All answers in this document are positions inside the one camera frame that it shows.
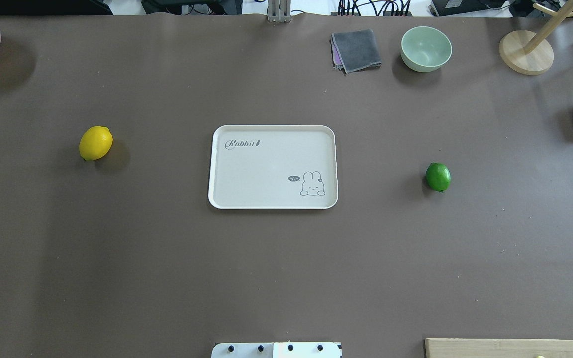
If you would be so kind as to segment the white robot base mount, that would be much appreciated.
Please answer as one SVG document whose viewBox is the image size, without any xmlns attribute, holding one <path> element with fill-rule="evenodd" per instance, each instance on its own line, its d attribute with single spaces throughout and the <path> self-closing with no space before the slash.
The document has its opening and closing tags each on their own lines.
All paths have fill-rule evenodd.
<svg viewBox="0 0 573 358">
<path fill-rule="evenodd" d="M 214 345 L 212 358 L 341 358 L 337 342 L 233 342 Z"/>
</svg>

